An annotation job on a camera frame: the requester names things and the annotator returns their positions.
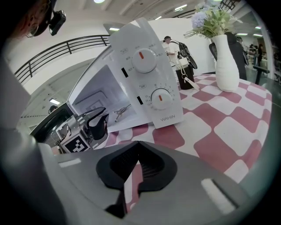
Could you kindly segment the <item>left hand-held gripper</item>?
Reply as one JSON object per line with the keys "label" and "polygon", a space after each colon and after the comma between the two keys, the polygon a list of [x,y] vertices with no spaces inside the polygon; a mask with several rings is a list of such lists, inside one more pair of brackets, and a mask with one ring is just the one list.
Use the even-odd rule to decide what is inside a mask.
{"label": "left hand-held gripper", "polygon": [[60,138],[58,141],[60,150],[63,153],[76,153],[93,149],[90,145],[93,139],[100,140],[108,135],[109,114],[101,116],[94,126],[90,125],[90,123],[105,110],[105,107],[97,107],[85,112],[84,116],[93,117],[87,124],[82,116],[74,114],[59,125],[55,131]]}

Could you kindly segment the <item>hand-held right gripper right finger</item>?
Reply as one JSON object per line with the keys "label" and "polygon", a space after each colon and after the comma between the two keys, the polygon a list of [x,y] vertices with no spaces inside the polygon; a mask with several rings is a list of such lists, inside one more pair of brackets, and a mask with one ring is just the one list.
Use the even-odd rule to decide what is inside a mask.
{"label": "hand-held right gripper right finger", "polygon": [[141,162],[156,172],[129,214],[136,225],[237,225],[249,196],[234,180],[200,158],[147,142],[136,144]]}

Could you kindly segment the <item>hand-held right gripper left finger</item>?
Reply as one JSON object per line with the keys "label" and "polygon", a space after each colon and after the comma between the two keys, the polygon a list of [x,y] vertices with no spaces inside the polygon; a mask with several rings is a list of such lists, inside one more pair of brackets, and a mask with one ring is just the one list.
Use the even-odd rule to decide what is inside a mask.
{"label": "hand-held right gripper left finger", "polygon": [[138,200],[139,159],[132,142],[57,155],[70,183],[87,200],[124,218]]}

